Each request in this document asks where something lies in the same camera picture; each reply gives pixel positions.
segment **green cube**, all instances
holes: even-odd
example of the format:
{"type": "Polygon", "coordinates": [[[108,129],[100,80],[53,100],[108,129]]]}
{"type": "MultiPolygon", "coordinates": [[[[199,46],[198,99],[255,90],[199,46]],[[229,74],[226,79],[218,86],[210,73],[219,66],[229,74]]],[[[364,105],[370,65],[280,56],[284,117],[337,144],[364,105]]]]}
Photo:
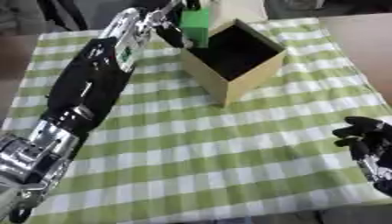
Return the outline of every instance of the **green cube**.
{"type": "Polygon", "coordinates": [[[185,10],[181,16],[180,28],[196,42],[195,47],[208,47],[209,9],[185,10]]]}

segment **robotic hand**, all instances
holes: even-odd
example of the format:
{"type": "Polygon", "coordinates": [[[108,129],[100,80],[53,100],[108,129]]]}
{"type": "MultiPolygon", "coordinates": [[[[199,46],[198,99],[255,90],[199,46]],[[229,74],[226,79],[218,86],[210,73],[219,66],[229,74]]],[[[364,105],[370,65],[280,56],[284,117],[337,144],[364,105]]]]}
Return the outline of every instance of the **robotic hand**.
{"type": "Polygon", "coordinates": [[[375,119],[349,116],[350,127],[336,129],[337,146],[348,146],[367,181],[392,197],[392,126],[375,119]]]}
{"type": "Polygon", "coordinates": [[[151,32],[175,47],[193,45],[172,15],[183,7],[181,0],[171,0],[162,7],[119,13],[61,73],[32,133],[27,138],[0,136],[0,221],[6,216],[11,222],[26,221],[64,177],[88,133],[106,118],[127,85],[151,32]]]}

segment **open box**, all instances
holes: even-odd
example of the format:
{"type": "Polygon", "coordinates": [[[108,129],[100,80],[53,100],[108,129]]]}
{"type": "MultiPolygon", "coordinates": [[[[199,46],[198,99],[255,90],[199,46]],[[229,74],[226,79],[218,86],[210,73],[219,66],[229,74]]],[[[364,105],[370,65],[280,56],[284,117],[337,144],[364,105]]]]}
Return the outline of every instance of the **open box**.
{"type": "Polygon", "coordinates": [[[181,51],[183,68],[227,106],[277,73],[284,48],[236,19],[210,32],[208,48],[181,51]]]}

